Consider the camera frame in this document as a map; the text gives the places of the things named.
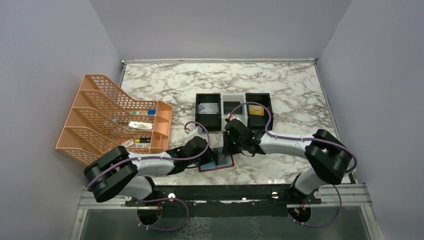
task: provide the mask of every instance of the white arm segment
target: white arm segment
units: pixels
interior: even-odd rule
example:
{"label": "white arm segment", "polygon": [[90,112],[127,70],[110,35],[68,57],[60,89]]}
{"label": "white arm segment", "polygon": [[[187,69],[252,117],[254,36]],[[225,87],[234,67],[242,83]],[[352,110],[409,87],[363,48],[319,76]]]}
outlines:
{"label": "white arm segment", "polygon": [[294,188],[307,196],[312,193],[314,189],[317,189],[324,184],[327,183],[321,180],[311,167],[297,178]]}
{"label": "white arm segment", "polygon": [[[272,131],[269,131],[270,134],[277,134],[278,136],[292,137],[292,138],[313,138],[312,134],[310,135],[287,135],[287,134],[278,134]],[[311,141],[294,141],[294,140],[285,140],[280,138],[275,138],[264,134],[260,139],[260,148],[266,154],[286,154],[295,157],[300,157],[306,159],[305,148],[310,145]]]}
{"label": "white arm segment", "polygon": [[[152,156],[157,156],[157,157],[162,156],[162,157],[168,157],[168,158],[171,157],[166,152],[162,152],[158,154],[138,154],[133,152],[129,153],[130,158],[136,158],[136,157],[147,158]],[[164,160],[164,159],[134,160],[132,161],[132,164],[137,166],[138,173],[137,175],[135,175],[136,177],[144,177],[144,176],[162,177],[169,174],[172,171],[172,169],[174,169],[174,162],[171,160]]]}
{"label": "white arm segment", "polygon": [[119,192],[118,196],[134,197],[145,199],[152,193],[152,186],[144,177],[134,177],[131,181]]}
{"label": "white arm segment", "polygon": [[[278,136],[292,137],[292,138],[313,138],[310,135],[287,135],[287,134],[278,134]],[[260,148],[266,154],[285,154],[295,157],[300,157],[307,159],[305,156],[305,148],[311,144],[312,141],[295,141],[295,140],[285,140],[280,138],[271,137],[268,134],[264,134],[260,139]],[[312,191],[322,185],[327,184],[325,181],[321,180],[315,173],[314,169],[311,167],[306,172],[302,173],[298,178],[294,187],[304,195],[312,193]]]}
{"label": "white arm segment", "polygon": [[[129,153],[130,158],[136,157],[149,157],[161,156],[170,157],[166,152],[159,154],[138,154]],[[165,176],[174,169],[174,162],[171,160],[162,159],[146,159],[146,160],[133,160],[132,164],[137,166],[138,173],[133,179],[119,192],[118,196],[129,196],[138,199],[145,199],[152,193],[152,186],[144,176],[161,177]]]}

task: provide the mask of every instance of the black box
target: black box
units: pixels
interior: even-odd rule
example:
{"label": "black box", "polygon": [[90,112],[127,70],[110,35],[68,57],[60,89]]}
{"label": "black box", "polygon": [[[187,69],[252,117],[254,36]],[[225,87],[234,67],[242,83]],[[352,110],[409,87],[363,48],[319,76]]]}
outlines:
{"label": "black box", "polygon": [[[217,114],[201,114],[199,113],[199,104],[216,103],[218,104]],[[195,120],[201,123],[206,130],[214,132],[221,131],[221,94],[219,93],[200,93],[196,94],[196,112]]]}
{"label": "black box", "polygon": [[[255,102],[264,105],[271,112],[271,123],[268,130],[273,129],[274,114],[271,106],[271,96],[269,93],[246,93],[246,102]],[[253,115],[249,112],[249,105],[247,105],[247,127],[250,129],[264,129],[268,122],[267,111],[264,110],[263,116]]]}

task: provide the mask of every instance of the gray wall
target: gray wall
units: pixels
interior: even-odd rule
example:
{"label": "gray wall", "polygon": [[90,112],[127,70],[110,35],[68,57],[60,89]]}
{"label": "gray wall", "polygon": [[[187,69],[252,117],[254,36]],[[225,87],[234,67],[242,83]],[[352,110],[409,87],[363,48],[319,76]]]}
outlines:
{"label": "gray wall", "polygon": [[351,0],[91,0],[124,60],[318,58]]}
{"label": "gray wall", "polygon": [[353,0],[318,62],[385,239],[423,239],[424,1]]}
{"label": "gray wall", "polygon": [[83,167],[55,145],[86,73],[120,58],[89,0],[0,3],[0,239],[69,239]]}

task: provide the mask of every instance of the card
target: card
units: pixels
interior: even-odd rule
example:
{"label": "card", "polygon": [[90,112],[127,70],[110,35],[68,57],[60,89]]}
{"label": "card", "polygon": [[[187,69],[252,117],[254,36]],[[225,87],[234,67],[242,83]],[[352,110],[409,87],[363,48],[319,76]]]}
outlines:
{"label": "card", "polygon": [[198,107],[199,114],[218,114],[219,112],[218,103],[214,102],[200,103]]}
{"label": "card", "polygon": [[249,114],[263,116],[264,108],[261,106],[249,105]]}
{"label": "card", "polygon": [[132,145],[134,145],[134,139],[128,139],[128,140],[126,140],[126,141],[122,141],[122,142],[120,142],[119,143],[121,146],[124,146],[124,147],[131,147]]}

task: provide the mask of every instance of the marble tabletop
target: marble tabletop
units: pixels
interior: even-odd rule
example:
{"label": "marble tabletop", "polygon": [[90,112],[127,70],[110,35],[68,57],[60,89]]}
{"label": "marble tabletop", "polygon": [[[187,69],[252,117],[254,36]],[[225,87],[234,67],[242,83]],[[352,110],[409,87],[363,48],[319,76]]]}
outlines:
{"label": "marble tabletop", "polygon": [[[196,94],[270,93],[273,131],[305,135],[326,129],[335,135],[323,91],[312,63],[133,63],[127,64],[122,89],[140,100],[173,106],[169,148],[185,143],[184,124],[195,119]],[[211,146],[223,145],[211,134]],[[306,159],[267,154],[233,156],[235,166],[214,171],[155,177],[157,185],[289,184],[310,164]],[[349,182],[345,176],[344,183]]]}

